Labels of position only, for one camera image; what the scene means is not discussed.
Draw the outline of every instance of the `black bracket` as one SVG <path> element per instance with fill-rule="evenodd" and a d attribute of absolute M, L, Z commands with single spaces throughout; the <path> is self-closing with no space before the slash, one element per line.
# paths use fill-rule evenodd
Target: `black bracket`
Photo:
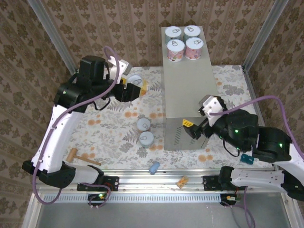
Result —
<path fill-rule="evenodd" d="M 301 182 L 287 171 L 284 174 L 284 183 L 281 187 L 287 191 L 287 195 L 293 199 L 304 201 L 304 186 Z"/>
<path fill-rule="evenodd" d="M 23 162 L 22 169 L 33 175 L 35 167 L 33 166 L 31 160 L 28 160 Z M 39 177 L 40 181 L 49 186 L 64 189 L 72 182 L 75 177 L 75 173 L 76 169 L 74 167 L 68 166 L 62 162 L 62 166 L 59 171 L 47 173 L 46 170 L 38 170 L 37 176 Z"/>
<path fill-rule="evenodd" d="M 94 207 L 99 206 L 104 203 L 106 198 L 107 198 L 106 193 L 102 194 L 102 196 L 100 196 L 100 194 L 89 194 L 87 196 L 88 205 L 90 205 L 90 201 L 91 201 L 92 206 Z"/>
<path fill-rule="evenodd" d="M 227 206 L 227 204 L 235 205 L 236 201 L 235 200 L 228 200 L 227 196 L 236 197 L 237 195 L 236 194 L 221 194 L 220 195 L 220 198 L 221 198 L 220 205 L 222 205 L 222 206 Z"/>
<path fill-rule="evenodd" d="M 219 176 L 203 176 L 204 191 L 222 191 Z"/>
<path fill-rule="evenodd" d="M 101 171 L 99 168 L 96 168 L 93 165 L 89 165 L 89 166 L 97 170 L 99 173 L 96 181 L 93 183 L 94 185 L 101 184 L 108 186 L 111 189 L 111 191 L 118 191 L 119 177 L 104 176 L 104 172 Z M 77 191 L 108 191 L 108 189 L 104 187 L 89 187 L 80 183 L 77 185 Z"/>

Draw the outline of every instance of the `table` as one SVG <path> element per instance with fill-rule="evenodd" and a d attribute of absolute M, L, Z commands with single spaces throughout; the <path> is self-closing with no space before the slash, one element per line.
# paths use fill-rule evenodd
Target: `table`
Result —
<path fill-rule="evenodd" d="M 90 105 L 72 134 L 65 158 L 75 147 L 78 155 L 100 162 L 102 170 L 148 169 L 154 161 L 161 163 L 160 169 L 220 169 L 225 165 L 237 168 L 271 167 L 271 164 L 261 161 L 255 161 L 253 165 L 239 162 L 240 158 L 234 158 L 224 150 L 217 136 L 210 138 L 204 150 L 164 151 L 161 70 L 161 67 L 134 67 L 131 70 L 130 75 L 139 74 L 149 83 L 148 92 L 133 102 L 120 103 L 112 99 L 101 112 Z M 228 109 L 251 100 L 240 66 L 213 66 L 213 73 L 218 94 Z M 101 107 L 106 101 L 96 103 Z M 244 109 L 255 114 L 252 105 Z M 138 142 L 136 122 L 142 117 L 151 120 L 151 132 L 155 136 L 154 146 L 149 149 L 141 147 Z M 227 148 L 236 153 L 232 146 L 227 145 Z M 73 164 L 87 165 L 87 162 L 74 159 Z"/>

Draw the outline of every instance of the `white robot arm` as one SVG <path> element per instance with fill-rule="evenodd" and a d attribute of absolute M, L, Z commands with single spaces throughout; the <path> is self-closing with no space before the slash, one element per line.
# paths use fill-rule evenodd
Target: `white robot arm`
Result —
<path fill-rule="evenodd" d="M 113 64 L 110 70 L 103 58 L 95 56 L 82 58 L 79 72 L 58 88 L 54 99 L 55 105 L 53 106 L 51 120 L 43 141 L 32 160 L 25 161 L 22 165 L 25 171 L 33 174 L 39 161 L 37 176 L 45 184 L 62 189 L 70 183 L 102 183 L 98 179 L 103 178 L 103 172 L 98 168 L 94 166 L 77 166 L 63 162 L 67 143 L 89 104 L 80 106 L 72 112 L 67 113 L 60 119 L 55 129 L 53 129 L 53 124 L 68 108 L 89 100 L 108 89 L 116 76 L 118 67 L 119 75 L 116 85 L 109 94 L 102 98 L 106 99 L 113 95 L 121 102 L 128 102 L 139 97 L 139 87 L 133 84 L 126 86 L 121 80 L 122 74 L 128 75 L 132 66 L 124 60 L 120 60 L 119 66 L 116 66 L 114 57 L 110 57 L 109 62 Z M 106 76 L 104 76 L 105 67 L 109 71 Z M 47 136 L 51 130 L 53 132 L 48 140 L 43 157 L 39 159 L 42 147 L 46 143 Z"/>
<path fill-rule="evenodd" d="M 252 156 L 260 161 L 272 163 L 281 171 L 246 171 L 224 166 L 218 176 L 222 190 L 236 187 L 256 186 L 286 192 L 291 198 L 304 201 L 304 159 L 294 142 L 282 130 L 258 126 L 257 115 L 245 110 L 227 111 L 224 101 L 217 96 L 207 95 L 200 101 L 199 112 L 206 119 L 196 126 L 184 120 L 184 129 L 193 138 L 202 134 L 209 138 L 216 134 L 239 152 L 252 151 Z M 214 115 L 227 111 L 226 114 Z"/>

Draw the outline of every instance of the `metal floor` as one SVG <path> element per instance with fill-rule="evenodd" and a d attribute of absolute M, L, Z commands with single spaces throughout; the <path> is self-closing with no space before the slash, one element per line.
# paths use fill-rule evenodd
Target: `metal floor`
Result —
<path fill-rule="evenodd" d="M 256 228 L 289 228 L 279 193 L 248 194 Z M 37 228 L 246 228 L 244 211 L 218 203 L 108 203 L 90 209 L 86 203 L 43 206 Z"/>

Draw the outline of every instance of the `wall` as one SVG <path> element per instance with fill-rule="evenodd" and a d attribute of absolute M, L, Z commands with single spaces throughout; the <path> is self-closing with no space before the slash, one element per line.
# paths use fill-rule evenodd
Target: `wall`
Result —
<path fill-rule="evenodd" d="M 161 27 L 202 25 L 213 65 L 243 64 L 274 0 L 42 0 L 76 64 L 114 47 L 161 66 Z"/>
<path fill-rule="evenodd" d="M 304 151 L 304 1 L 289 0 L 249 70 L 257 96 L 276 95 L 284 103 L 289 126 Z M 260 104 L 266 125 L 283 129 L 276 102 Z"/>
<path fill-rule="evenodd" d="M 26 1 L 0 1 L 0 227 L 19 227 L 32 192 L 21 169 L 48 125 L 64 63 Z"/>

